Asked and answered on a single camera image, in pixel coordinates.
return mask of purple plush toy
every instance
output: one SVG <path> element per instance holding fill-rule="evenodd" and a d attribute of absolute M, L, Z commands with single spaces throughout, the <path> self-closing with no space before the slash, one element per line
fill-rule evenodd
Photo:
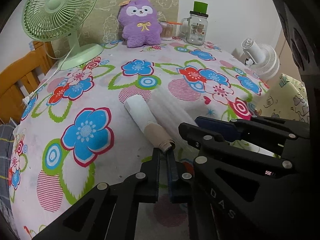
<path fill-rule="evenodd" d="M 162 27 L 157 20 L 157 11 L 148 0 L 131 0 L 120 10 L 118 20 L 124 27 L 122 37 L 128 48 L 161 43 Z"/>

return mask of fan stand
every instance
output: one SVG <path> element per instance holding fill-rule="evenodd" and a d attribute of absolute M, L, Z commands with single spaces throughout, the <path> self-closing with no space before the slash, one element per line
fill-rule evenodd
<path fill-rule="evenodd" d="M 65 62 L 61 59 L 58 63 L 58 68 L 61 67 L 60 70 L 67 70 L 82 65 L 95 58 L 103 51 L 103 47 L 99 44 L 86 44 L 80 46 L 77 31 L 73 31 L 68 35 L 68 41 L 70 49 L 73 48 L 73 50 Z"/>

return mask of black lid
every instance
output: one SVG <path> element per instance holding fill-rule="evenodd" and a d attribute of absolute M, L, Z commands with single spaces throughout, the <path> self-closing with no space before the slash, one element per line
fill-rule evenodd
<path fill-rule="evenodd" d="M 190 11 L 190 14 L 194 14 L 194 15 L 198 15 L 198 16 L 202 16 L 202 17 L 206 17 L 206 18 L 209 17 L 209 15 L 207 15 L 205 13 L 199 13 L 199 12 L 195 12 L 195 11 Z"/>

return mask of plush toy leg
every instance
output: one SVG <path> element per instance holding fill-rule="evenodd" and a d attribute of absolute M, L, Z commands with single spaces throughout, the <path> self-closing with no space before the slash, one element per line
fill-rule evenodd
<path fill-rule="evenodd" d="M 159 45 L 161 44 L 161 38 L 159 33 L 148 33 L 146 36 L 147 45 Z"/>
<path fill-rule="evenodd" d="M 145 41 L 144 35 L 133 35 L 127 39 L 127 47 L 128 48 L 136 48 L 141 47 Z"/>

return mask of beige door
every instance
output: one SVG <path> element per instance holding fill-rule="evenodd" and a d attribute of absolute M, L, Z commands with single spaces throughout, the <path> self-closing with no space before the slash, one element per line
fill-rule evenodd
<path fill-rule="evenodd" d="M 287 74 L 301 81 L 298 67 L 295 65 L 293 61 L 292 52 L 284 37 L 283 31 L 281 31 L 280 33 L 279 40 L 275 50 L 280 60 L 280 67 L 278 73 L 273 78 L 268 80 L 268 85 L 271 87 L 279 83 L 279 77 L 281 73 Z"/>

